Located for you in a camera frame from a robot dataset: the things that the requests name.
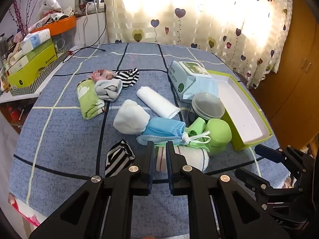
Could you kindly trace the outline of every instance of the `clear plastic lid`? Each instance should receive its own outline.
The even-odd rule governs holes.
[[[197,93],[192,100],[192,106],[204,119],[220,119],[225,113],[221,100],[211,93]]]

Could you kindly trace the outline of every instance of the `wet wipes pack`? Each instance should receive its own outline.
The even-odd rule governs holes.
[[[179,99],[191,103],[195,94],[207,92],[218,97],[218,87],[214,78],[196,62],[173,61],[168,75]]]

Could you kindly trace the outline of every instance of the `black and white striped sock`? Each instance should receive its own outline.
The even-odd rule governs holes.
[[[117,76],[113,79],[122,80],[123,89],[127,89],[129,86],[133,86],[138,81],[139,71],[137,68],[128,71],[116,71]]]
[[[108,151],[105,164],[105,177],[117,175],[122,169],[129,167],[135,154],[129,142],[121,140]]]

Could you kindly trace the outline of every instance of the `cabinet handle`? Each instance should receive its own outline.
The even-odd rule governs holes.
[[[307,61],[307,58],[304,59],[303,63],[302,63],[302,66],[301,66],[301,69],[303,69],[303,67],[305,66],[305,62]]]
[[[306,68],[306,73],[308,72],[309,67],[311,66],[311,63],[308,64],[307,68]]]

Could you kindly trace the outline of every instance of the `blue face mask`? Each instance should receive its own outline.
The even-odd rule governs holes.
[[[138,136],[136,139],[142,145],[147,145],[148,141],[153,141],[155,144],[163,144],[167,141],[173,141],[174,145],[188,145],[189,142],[206,144],[210,141],[208,136],[209,131],[206,131],[200,135],[189,137],[185,132],[185,122],[165,119],[165,118],[153,118],[151,119],[143,135]],[[206,138],[205,142],[198,141],[197,139],[203,137]]]

